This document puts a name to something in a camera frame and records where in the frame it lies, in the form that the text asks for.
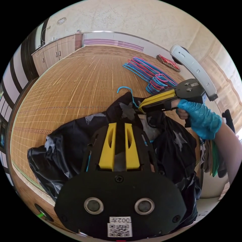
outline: bamboo mat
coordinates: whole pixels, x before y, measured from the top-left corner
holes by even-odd
[[[27,150],[43,145],[46,136],[73,119],[105,111],[128,86],[137,97],[148,97],[146,82],[122,65],[137,56],[157,66],[177,82],[183,78],[153,57],[113,46],[87,46],[62,59],[42,75],[25,97],[15,118],[11,160],[18,170],[38,183],[31,171]],[[174,111],[167,115],[181,124]]]

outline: blue latex glove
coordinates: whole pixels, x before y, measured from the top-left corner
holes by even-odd
[[[221,127],[222,118],[204,104],[180,100],[178,108],[189,114],[191,128],[202,139],[213,140]]]

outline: qr code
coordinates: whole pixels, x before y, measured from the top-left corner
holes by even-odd
[[[108,237],[132,237],[132,224],[108,223]]]

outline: screw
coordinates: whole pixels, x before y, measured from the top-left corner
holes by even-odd
[[[180,220],[181,216],[180,215],[176,215],[173,219],[172,222],[173,223],[177,223]]]
[[[122,176],[116,176],[115,177],[115,181],[118,182],[118,183],[121,183],[123,182],[124,178]]]
[[[62,215],[61,216],[61,220],[64,221],[64,222],[66,222],[67,221],[67,217],[65,215]]]

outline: wooden cabinet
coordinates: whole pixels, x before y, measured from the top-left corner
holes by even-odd
[[[36,70],[39,74],[39,76],[41,76],[47,69],[47,65],[46,65],[46,61],[45,61],[45,56],[44,56],[44,49],[40,49],[37,52],[35,52],[33,55],[33,60],[34,60],[34,64],[36,67]]]
[[[82,47],[82,34],[55,40],[32,54],[39,76],[59,60]]]
[[[48,68],[57,63],[59,59],[57,41],[52,42],[44,47],[44,56]]]
[[[59,59],[63,59],[75,51],[75,35],[57,40]]]

